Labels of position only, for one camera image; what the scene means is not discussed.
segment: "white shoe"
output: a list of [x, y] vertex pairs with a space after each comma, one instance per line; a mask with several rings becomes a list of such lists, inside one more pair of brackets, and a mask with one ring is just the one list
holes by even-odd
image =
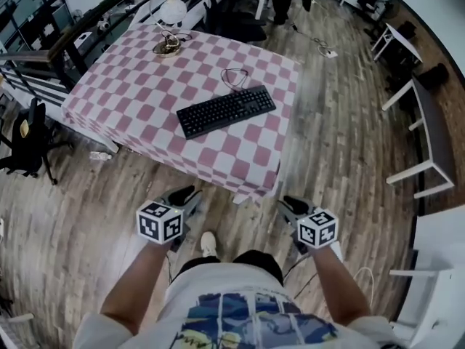
[[215, 235], [211, 231], [206, 231], [202, 234], [201, 238], [201, 249], [202, 249], [202, 256], [215, 256], [218, 257], [217, 254], [217, 240], [215, 239]]

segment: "lamp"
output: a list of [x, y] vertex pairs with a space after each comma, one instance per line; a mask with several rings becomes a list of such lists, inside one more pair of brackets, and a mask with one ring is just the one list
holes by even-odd
[[[163, 58], [173, 57], [181, 50], [181, 41], [171, 31], [166, 30], [160, 23], [158, 23], [153, 16], [152, 0], [148, 2], [148, 9], [153, 22], [161, 28], [162, 34], [166, 31], [168, 34], [163, 35], [164, 41], [159, 42], [153, 52]], [[160, 7], [160, 18], [169, 25], [174, 25], [181, 22], [187, 14], [187, 6], [182, 0], [166, 0]]]

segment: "graphic print shirt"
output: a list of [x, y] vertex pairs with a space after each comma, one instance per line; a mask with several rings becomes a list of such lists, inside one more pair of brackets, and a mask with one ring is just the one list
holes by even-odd
[[158, 323], [133, 336], [96, 313], [79, 327], [75, 349], [400, 349], [401, 340], [382, 317], [364, 317], [348, 328], [295, 305], [269, 273], [249, 265], [199, 265], [166, 291]]

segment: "lamp base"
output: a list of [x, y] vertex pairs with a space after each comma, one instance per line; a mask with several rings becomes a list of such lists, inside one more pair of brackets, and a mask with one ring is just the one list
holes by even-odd
[[181, 41], [165, 40], [160, 41], [153, 48], [153, 52], [161, 58], [170, 58], [178, 55], [181, 51]]

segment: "black keyboard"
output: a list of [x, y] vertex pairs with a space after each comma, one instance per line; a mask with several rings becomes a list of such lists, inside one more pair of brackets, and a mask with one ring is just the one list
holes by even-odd
[[276, 109], [264, 85], [178, 110], [186, 140]]

